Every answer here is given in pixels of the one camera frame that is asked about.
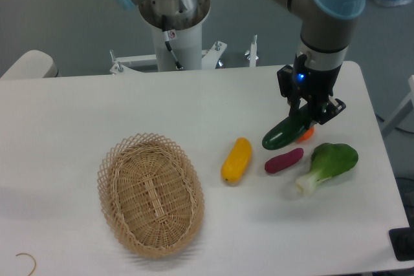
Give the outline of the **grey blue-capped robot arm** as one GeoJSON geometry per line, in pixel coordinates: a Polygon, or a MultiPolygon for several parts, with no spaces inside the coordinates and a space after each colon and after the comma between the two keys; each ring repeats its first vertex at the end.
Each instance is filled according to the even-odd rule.
{"type": "MultiPolygon", "coordinates": [[[[151,27],[159,71],[212,69],[225,45],[201,47],[201,26],[210,0],[116,0],[137,8],[151,27]]],[[[323,124],[345,105],[334,98],[336,82],[365,0],[274,0],[301,19],[294,63],[278,72],[281,95],[292,111],[305,100],[312,122],[323,124]]]]}

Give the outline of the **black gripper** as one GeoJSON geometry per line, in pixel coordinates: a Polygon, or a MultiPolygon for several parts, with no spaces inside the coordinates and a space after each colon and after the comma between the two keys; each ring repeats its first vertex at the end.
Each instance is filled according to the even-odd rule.
{"type": "Polygon", "coordinates": [[[322,104],[314,115],[314,121],[323,125],[346,108],[342,100],[332,97],[341,66],[316,70],[307,65],[310,60],[310,56],[301,54],[295,57],[293,66],[285,65],[278,70],[279,89],[290,106],[289,116],[299,111],[301,99],[309,105],[322,104]]]}

